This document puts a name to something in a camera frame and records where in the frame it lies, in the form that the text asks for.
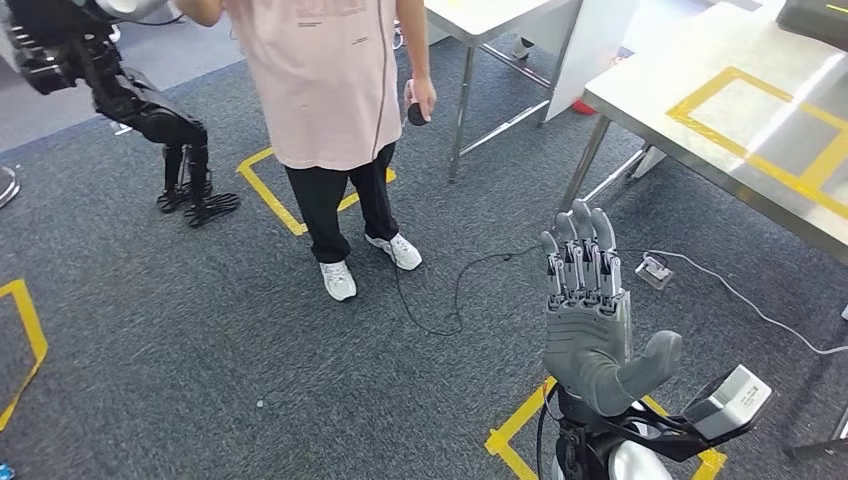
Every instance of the yellow tape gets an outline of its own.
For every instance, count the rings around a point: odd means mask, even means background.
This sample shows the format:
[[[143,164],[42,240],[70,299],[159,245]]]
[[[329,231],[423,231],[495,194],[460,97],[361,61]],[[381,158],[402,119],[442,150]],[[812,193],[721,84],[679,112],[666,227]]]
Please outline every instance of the yellow tape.
[[[742,145],[739,145],[733,140],[691,117],[691,114],[695,109],[735,80],[742,80],[785,102],[792,102],[794,100],[791,94],[780,90],[774,85],[745,73],[738,68],[728,67],[715,78],[707,82],[703,87],[699,88],[678,105],[674,106],[668,111],[668,115],[737,157],[746,160],[751,165],[794,190],[798,194],[830,209],[842,217],[848,218],[848,205],[839,202],[830,195],[821,191],[821,186],[833,174],[836,168],[845,161],[846,155],[848,155],[848,121],[807,102],[802,102],[798,106],[801,111],[827,123],[828,125],[831,125],[839,130],[840,133],[833,142],[831,142],[831,144],[828,145],[815,160],[813,160],[801,176],[796,177],[795,175],[792,175],[786,170],[771,163],[762,155],[749,152]]]
[[[27,385],[29,385],[29,382],[32,381],[36,372],[38,372],[38,368],[41,367],[44,357],[47,356],[47,339],[44,338],[44,333],[41,331],[41,324],[38,322],[38,316],[35,313],[32,298],[29,296],[29,291],[27,290],[24,281],[15,280],[3,287],[0,287],[0,298],[9,294],[12,295],[12,299],[15,300],[15,304],[18,307],[18,314],[20,315],[21,322],[24,325],[24,331],[26,332],[27,339],[29,340],[32,354],[35,357],[35,363],[24,378],[21,386],[18,387],[15,394],[12,396],[12,402],[5,410],[3,410],[3,414],[0,415],[0,432],[6,428],[6,424],[12,417],[12,412],[15,411],[15,407],[21,399],[21,394],[24,392]]]
[[[501,460],[507,464],[515,475],[520,480],[538,480],[536,472],[530,468],[520,455],[509,445],[512,437],[518,433],[521,428],[530,421],[531,418],[538,412],[545,402],[544,392],[550,391],[556,384],[553,377],[548,377],[544,385],[537,388],[530,398],[528,398],[512,416],[499,429],[493,429],[489,432],[489,438],[484,446],[490,455],[498,455]],[[645,403],[661,415],[668,415],[660,404],[655,402],[650,397],[643,398]],[[701,464],[698,470],[695,471],[692,480],[713,480],[718,471],[724,466],[727,460],[727,455],[718,452],[715,449],[709,449],[698,455]]]
[[[836,5],[827,4],[827,8],[831,8],[837,12],[848,13],[848,8],[837,7]]]
[[[273,155],[273,151],[270,148],[266,148],[261,152],[258,152],[254,155],[251,155],[243,162],[239,164],[236,168],[236,172],[241,173],[242,176],[247,180],[247,183],[256,190],[256,193],[259,194],[259,197],[268,205],[268,208],[271,209],[272,212],[283,222],[283,225],[288,227],[289,230],[295,235],[300,236],[308,231],[305,223],[301,223],[297,220],[294,215],[292,215],[289,210],[283,206],[283,204],[271,193],[271,190],[265,185],[256,172],[253,171],[253,165],[257,162],[264,160],[265,158]],[[391,183],[397,178],[397,174],[391,168],[386,169],[386,183]],[[341,212],[350,208],[352,205],[356,204],[359,201],[359,195],[354,192],[350,195],[346,196],[342,199],[341,203],[339,203],[338,211]]]
[[[542,408],[542,404],[545,402],[544,391],[545,389],[550,391],[554,384],[556,384],[556,380],[553,377],[548,377],[544,385],[537,388],[533,395],[530,395],[530,398],[518,407],[518,410],[507,419],[501,428],[490,431],[489,439],[486,440],[485,447],[489,454],[500,456],[521,480],[537,480],[538,477],[533,469],[527,466],[527,463],[513,450],[509,441]]]

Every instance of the human arm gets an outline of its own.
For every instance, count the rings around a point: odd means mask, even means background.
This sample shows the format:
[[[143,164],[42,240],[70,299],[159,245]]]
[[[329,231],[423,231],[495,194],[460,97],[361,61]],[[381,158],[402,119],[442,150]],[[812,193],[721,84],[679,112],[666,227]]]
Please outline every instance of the human arm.
[[[188,18],[204,27],[218,23],[224,12],[224,0],[174,0],[174,4]]]
[[[424,0],[396,0],[398,21],[406,38],[406,51],[412,64],[415,98],[421,114],[430,121],[436,105],[436,90],[430,80],[430,46],[427,42],[427,11]]]

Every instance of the shoe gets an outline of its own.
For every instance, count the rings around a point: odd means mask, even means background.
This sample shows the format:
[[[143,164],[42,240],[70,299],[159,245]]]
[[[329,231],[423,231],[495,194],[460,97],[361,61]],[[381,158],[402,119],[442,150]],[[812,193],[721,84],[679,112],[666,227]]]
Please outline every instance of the shoe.
[[[324,276],[324,287],[333,299],[341,302],[356,296],[356,282],[342,260],[338,263],[319,263],[321,275]]]
[[[371,245],[386,252],[401,270],[415,270],[418,265],[421,265],[421,254],[418,249],[399,233],[391,241],[371,238],[368,235],[365,235],[365,239]]]
[[[530,58],[530,46],[532,44],[527,45],[528,41],[523,38],[519,38],[515,41],[515,46],[512,49],[512,56],[515,57],[516,60],[527,60]]]

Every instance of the shoelace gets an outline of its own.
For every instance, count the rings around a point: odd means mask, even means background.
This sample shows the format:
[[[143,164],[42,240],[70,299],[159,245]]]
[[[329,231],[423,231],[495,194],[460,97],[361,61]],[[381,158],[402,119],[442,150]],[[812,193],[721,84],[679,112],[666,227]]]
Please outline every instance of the shoelace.
[[[330,277],[330,280],[333,282],[344,281],[347,277],[347,271],[345,271],[344,267],[339,265],[324,266],[324,274]]]
[[[391,242],[391,248],[395,251],[399,252],[411,252],[412,244],[407,242],[405,239],[395,238]]]

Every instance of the person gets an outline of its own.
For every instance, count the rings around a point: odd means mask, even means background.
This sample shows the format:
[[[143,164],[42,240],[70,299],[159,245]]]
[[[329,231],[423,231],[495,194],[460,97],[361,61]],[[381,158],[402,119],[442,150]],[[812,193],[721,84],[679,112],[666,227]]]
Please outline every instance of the person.
[[[398,268],[419,251],[399,232],[386,169],[402,131],[393,41],[400,23],[412,66],[408,96],[430,120],[423,0],[175,0],[189,18],[213,26],[226,12],[247,59],[271,140],[312,238],[330,296],[356,295],[345,263],[350,245],[337,209],[350,179],[359,194],[365,238]]]

